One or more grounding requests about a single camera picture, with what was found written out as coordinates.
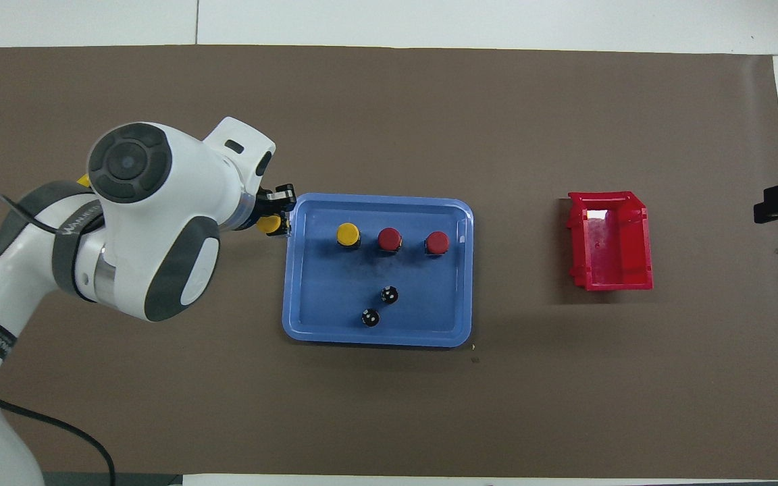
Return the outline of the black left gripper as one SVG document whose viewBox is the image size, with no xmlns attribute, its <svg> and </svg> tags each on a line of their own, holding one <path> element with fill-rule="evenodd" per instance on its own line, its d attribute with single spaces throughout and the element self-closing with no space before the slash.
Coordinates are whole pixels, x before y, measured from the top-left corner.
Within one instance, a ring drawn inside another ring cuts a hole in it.
<svg viewBox="0 0 778 486">
<path fill-rule="evenodd" d="M 279 207 L 296 206 L 296 191 L 293 184 L 283 184 L 274 190 L 260 187 L 257 190 L 251 218 L 261 219 L 272 215 L 280 215 Z M 281 215 L 283 236 L 289 238 L 293 231 L 294 211 L 284 211 Z"/>
</svg>

